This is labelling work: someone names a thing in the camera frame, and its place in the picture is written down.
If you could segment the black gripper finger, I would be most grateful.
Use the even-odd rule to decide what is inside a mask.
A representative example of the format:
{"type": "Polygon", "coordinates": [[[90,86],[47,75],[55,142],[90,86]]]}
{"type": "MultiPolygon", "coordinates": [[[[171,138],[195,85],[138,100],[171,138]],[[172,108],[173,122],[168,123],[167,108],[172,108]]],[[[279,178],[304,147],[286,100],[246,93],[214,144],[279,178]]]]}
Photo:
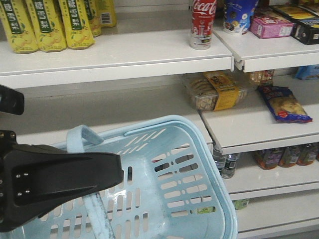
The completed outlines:
{"type": "Polygon", "coordinates": [[[108,152],[67,153],[47,145],[2,147],[2,231],[123,180],[121,158],[108,152]]]}

